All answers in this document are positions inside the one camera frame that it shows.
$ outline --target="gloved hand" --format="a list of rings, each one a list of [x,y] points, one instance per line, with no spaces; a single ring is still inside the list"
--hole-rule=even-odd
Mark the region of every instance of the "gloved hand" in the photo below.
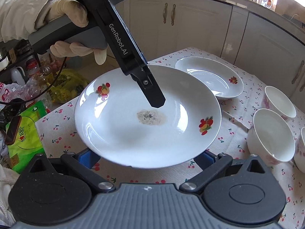
[[[8,196],[19,175],[0,165],[0,225],[12,226],[15,223],[13,214],[9,211]]]
[[[87,11],[86,9],[75,0],[56,0],[49,10],[45,21],[48,23],[62,15],[66,14],[69,19],[79,27],[85,27],[88,25]],[[75,57],[86,56],[94,52],[96,62],[101,65],[106,60],[106,49],[92,49],[83,46],[78,42],[69,44],[64,41],[57,41],[50,47],[51,52],[57,57]]]

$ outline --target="metal button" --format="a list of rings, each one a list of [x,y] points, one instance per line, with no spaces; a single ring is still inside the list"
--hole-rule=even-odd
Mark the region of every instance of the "metal button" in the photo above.
[[[194,183],[183,183],[183,184],[181,184],[181,187],[184,190],[194,190],[197,188],[197,185]]]
[[[109,190],[113,188],[113,184],[109,182],[102,182],[99,183],[99,188],[102,190]]]

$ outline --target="tablecloth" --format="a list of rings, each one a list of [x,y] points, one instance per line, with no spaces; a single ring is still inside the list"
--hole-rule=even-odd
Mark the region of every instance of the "tablecloth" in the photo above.
[[[188,56],[200,56],[217,60],[234,70],[244,82],[243,93],[237,98],[220,102],[222,123],[216,140],[209,147],[214,154],[225,152],[235,159],[249,156],[246,138],[251,127],[253,115],[261,107],[265,84],[257,77],[226,62],[225,60],[202,50],[189,47],[181,51],[152,60],[149,64],[175,67],[176,62]],[[78,136],[74,124],[74,108],[77,98],[52,111],[36,122],[40,139],[48,157],[60,157],[68,151],[79,152],[86,148]],[[300,137],[300,130],[305,126],[305,115],[296,108],[297,116],[288,125],[294,135],[295,142]],[[305,174],[301,173],[293,161],[281,163],[270,168],[278,183],[286,194],[286,207],[280,218],[284,228],[297,229],[304,220]],[[201,172],[193,159],[168,168],[146,170],[124,167],[101,159],[93,171],[116,186],[119,183],[181,183]]]

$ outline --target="white ceramic plate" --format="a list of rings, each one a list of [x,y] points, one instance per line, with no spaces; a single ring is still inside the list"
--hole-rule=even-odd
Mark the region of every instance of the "white ceramic plate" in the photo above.
[[[159,109],[120,68],[92,81],[79,96],[76,130],[99,156],[136,168],[167,167],[196,157],[217,136],[221,110],[208,87],[174,68],[149,68],[166,98]]]
[[[176,69],[185,71],[202,81],[217,97],[229,99],[244,90],[240,77],[226,65],[203,57],[186,57],[177,61]]]

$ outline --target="black cable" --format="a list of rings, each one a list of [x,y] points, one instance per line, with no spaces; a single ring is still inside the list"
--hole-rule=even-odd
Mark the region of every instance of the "black cable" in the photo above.
[[[3,104],[3,105],[12,105],[12,104],[23,104],[23,103],[27,103],[27,102],[31,102],[31,101],[34,101],[35,99],[37,99],[39,96],[43,95],[44,93],[46,93],[53,85],[54,83],[56,82],[56,80],[58,79],[61,71],[63,70],[63,67],[65,65],[65,62],[66,62],[66,59],[67,57],[65,57],[65,59],[63,60],[63,64],[59,70],[59,73],[57,74],[57,76],[55,77],[54,81],[50,84],[50,86],[48,86],[43,92],[41,92],[39,95],[35,96],[34,98],[30,99],[30,100],[26,100],[26,101],[22,101],[22,102],[0,102],[0,104]]]

